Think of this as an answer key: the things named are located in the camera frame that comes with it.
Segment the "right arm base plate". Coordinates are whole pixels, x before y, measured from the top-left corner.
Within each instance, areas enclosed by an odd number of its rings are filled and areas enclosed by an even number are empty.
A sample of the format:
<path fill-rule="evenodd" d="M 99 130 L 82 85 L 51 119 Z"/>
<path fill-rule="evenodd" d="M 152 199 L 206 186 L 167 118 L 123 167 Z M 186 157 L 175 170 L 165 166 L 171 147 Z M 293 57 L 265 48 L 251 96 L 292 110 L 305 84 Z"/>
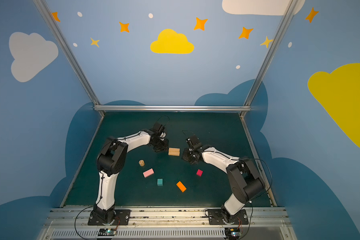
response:
<path fill-rule="evenodd" d="M 210 225 L 248 225 L 249 216 L 246 210 L 242 209 L 234 215 L 222 209 L 206 209 L 205 215 L 208 217 Z"/>

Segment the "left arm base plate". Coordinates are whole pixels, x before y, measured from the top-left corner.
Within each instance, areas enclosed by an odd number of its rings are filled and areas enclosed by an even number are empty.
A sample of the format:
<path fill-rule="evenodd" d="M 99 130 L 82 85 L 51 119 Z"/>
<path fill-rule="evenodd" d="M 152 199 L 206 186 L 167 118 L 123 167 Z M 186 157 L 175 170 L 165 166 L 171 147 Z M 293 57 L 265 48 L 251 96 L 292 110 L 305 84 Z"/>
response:
<path fill-rule="evenodd" d="M 130 210 L 114 210 L 107 211 L 96 209 L 90 213 L 88 220 L 89 226 L 126 226 L 130 219 Z"/>

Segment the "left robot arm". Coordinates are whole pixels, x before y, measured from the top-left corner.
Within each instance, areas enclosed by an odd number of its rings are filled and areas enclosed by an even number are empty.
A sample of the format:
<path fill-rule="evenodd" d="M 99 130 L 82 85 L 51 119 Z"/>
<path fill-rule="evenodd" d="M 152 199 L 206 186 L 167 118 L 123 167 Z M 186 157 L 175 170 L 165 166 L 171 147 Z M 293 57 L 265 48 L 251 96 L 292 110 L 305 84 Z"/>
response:
<path fill-rule="evenodd" d="M 117 219 L 115 212 L 115 188 L 119 173 L 125 166 L 127 153 L 141 146 L 152 146 L 154 151 L 168 149 L 169 140 L 164 130 L 142 130 L 119 138 L 108 138 L 97 158 L 100 183 L 97 200 L 90 213 L 88 225 L 110 226 Z"/>

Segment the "natural wood block long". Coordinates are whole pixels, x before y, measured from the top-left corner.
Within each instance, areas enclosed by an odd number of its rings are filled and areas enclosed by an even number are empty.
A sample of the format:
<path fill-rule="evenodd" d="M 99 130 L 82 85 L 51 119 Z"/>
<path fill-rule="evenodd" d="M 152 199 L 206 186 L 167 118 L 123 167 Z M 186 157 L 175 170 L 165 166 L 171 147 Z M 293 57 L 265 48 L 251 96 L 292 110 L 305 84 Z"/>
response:
<path fill-rule="evenodd" d="M 169 148 L 168 149 L 168 155 L 169 156 L 179 156 L 180 155 L 180 149 L 179 148 Z"/>

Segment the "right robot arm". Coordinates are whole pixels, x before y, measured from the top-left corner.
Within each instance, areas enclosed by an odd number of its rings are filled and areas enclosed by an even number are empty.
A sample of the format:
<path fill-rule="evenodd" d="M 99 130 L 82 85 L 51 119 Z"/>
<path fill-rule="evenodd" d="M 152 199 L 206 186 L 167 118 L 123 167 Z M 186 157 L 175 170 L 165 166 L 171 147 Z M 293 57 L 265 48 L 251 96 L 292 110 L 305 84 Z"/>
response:
<path fill-rule="evenodd" d="M 233 157 L 209 145 L 184 149 L 182 159 L 191 164 L 202 161 L 227 174 L 232 194 L 221 207 L 221 218 L 225 224 L 231 225 L 241 219 L 239 214 L 243 213 L 245 204 L 266 190 L 266 184 L 252 159 Z"/>

